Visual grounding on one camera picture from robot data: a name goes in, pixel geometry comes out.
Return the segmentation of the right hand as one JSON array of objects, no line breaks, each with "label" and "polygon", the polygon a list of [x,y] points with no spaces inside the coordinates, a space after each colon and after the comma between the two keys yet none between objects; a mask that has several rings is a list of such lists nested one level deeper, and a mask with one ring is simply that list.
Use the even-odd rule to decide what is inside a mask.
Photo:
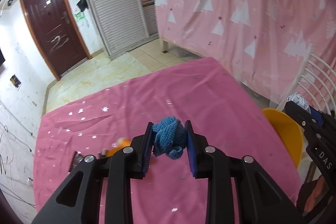
[{"label": "right hand", "polygon": [[326,188],[326,180],[321,175],[319,176],[315,188],[313,189],[313,191],[311,192],[311,195],[308,197],[305,203],[305,207],[304,207],[305,213],[309,213],[313,210],[313,208],[315,207],[317,203],[317,200],[320,198],[325,188]]}]

